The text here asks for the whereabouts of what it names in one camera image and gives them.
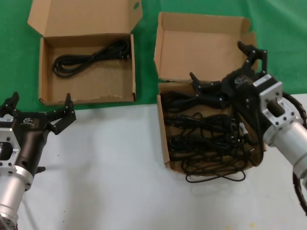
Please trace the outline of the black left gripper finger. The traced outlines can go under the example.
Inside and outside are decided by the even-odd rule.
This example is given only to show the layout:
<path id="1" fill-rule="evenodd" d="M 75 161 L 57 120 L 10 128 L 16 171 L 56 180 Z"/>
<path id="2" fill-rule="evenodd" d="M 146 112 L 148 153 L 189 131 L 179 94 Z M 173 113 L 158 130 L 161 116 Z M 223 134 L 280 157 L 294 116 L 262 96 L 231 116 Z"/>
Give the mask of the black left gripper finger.
<path id="1" fill-rule="evenodd" d="M 13 117 L 19 115 L 21 111 L 16 108 L 19 99 L 18 92 L 14 92 L 12 97 L 5 99 L 4 103 L 0 106 L 0 117 L 2 118 L 7 114 Z"/>
<path id="2" fill-rule="evenodd" d="M 64 106 L 48 112 L 47 118 L 49 120 L 47 129 L 55 135 L 61 133 L 76 120 L 76 113 L 70 93 L 66 95 Z"/>

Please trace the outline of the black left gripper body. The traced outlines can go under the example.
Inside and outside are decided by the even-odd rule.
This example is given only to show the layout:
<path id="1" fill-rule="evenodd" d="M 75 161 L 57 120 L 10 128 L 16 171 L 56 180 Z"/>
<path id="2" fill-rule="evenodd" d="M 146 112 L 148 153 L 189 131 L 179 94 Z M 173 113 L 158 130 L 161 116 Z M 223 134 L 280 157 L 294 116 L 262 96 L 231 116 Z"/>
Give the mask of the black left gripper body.
<path id="1" fill-rule="evenodd" d="M 39 162 L 50 133 L 47 128 L 50 124 L 47 114 L 15 111 L 13 117 L 17 124 L 17 139 L 21 148 L 16 165 L 30 173 L 44 172 L 46 168 L 39 166 Z"/>

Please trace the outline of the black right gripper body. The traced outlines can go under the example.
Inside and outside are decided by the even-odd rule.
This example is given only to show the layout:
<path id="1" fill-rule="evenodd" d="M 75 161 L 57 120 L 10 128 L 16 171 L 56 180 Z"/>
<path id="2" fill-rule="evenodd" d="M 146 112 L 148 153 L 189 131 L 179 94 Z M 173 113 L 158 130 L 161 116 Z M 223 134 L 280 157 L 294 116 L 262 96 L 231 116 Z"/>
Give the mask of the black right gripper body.
<path id="1" fill-rule="evenodd" d="M 255 72 L 253 69 L 239 68 L 223 78 L 221 86 L 230 104 L 253 128 L 260 144 L 263 144 L 266 121 L 260 110 L 260 93 L 253 83 L 265 74 L 265 71 Z"/>

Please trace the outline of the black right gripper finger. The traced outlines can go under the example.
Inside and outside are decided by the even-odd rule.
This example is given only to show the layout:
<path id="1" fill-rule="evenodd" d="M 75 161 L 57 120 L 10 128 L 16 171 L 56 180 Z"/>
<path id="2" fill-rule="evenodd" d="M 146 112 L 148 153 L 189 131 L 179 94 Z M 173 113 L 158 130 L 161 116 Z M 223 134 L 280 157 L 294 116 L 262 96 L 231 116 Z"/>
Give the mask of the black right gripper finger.
<path id="1" fill-rule="evenodd" d="M 244 70 L 252 70 L 253 65 L 257 60 L 261 61 L 261 70 L 259 72 L 254 71 L 256 77 L 263 77 L 267 74 L 267 50 L 258 49 L 253 45 L 245 45 L 242 41 L 238 41 L 238 48 L 242 53 L 247 56 L 246 61 L 242 65 Z"/>
<path id="2" fill-rule="evenodd" d="M 210 107 L 227 107 L 227 97 L 222 93 L 220 81 L 201 82 L 194 73 L 189 73 L 196 93 L 193 100 L 196 104 Z"/>

